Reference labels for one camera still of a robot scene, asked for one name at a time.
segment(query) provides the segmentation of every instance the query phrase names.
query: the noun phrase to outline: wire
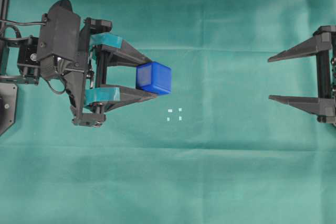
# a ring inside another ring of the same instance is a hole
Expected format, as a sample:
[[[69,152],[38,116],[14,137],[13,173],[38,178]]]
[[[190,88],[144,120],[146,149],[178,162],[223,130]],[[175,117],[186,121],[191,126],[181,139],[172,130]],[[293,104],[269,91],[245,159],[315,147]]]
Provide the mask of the wire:
[[[52,90],[53,93],[55,94],[63,94],[66,90],[66,83],[65,83],[65,80],[63,79],[63,77],[60,78],[60,81],[61,83],[64,85],[64,89],[62,91],[58,91],[56,89],[54,89],[51,84],[50,84],[50,81],[47,81],[46,79],[44,79],[46,81],[46,83],[48,84],[48,86],[50,87],[50,89]]]
[[[36,26],[36,25],[44,26],[46,24],[45,22],[25,22],[25,23],[21,23],[21,22],[6,20],[6,19],[0,19],[0,22],[5,22],[5,23],[17,25],[17,26]]]
[[[11,25],[11,24],[6,24],[5,26],[3,26],[3,27],[0,29],[0,34],[3,34],[3,35],[4,35],[4,34],[5,34],[5,31],[6,31],[7,28],[11,28],[11,29],[14,30],[16,38],[21,38],[21,33],[20,33],[19,28],[17,28],[17,27],[14,26],[14,25]]]

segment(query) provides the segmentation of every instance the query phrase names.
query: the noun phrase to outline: table surface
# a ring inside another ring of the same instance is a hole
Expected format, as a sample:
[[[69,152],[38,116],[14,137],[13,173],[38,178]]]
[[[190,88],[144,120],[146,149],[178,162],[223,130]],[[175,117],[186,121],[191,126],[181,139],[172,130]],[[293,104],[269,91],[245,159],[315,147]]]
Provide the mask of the table surface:
[[[56,1],[10,0],[8,19],[38,21]],[[336,24],[336,0],[71,1],[171,67],[173,92],[95,129],[73,126],[67,95],[42,80],[20,86],[0,137],[1,223],[336,221],[336,129],[268,100],[316,97],[316,60],[267,63]],[[134,87],[135,69],[108,83]]]

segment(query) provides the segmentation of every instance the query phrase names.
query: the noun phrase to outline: blue block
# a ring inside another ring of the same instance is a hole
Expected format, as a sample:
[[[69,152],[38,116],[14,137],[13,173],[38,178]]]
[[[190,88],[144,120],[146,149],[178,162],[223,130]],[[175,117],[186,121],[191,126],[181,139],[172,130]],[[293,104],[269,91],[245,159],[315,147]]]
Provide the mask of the blue block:
[[[172,92],[172,70],[157,62],[137,66],[137,89],[156,93]]]

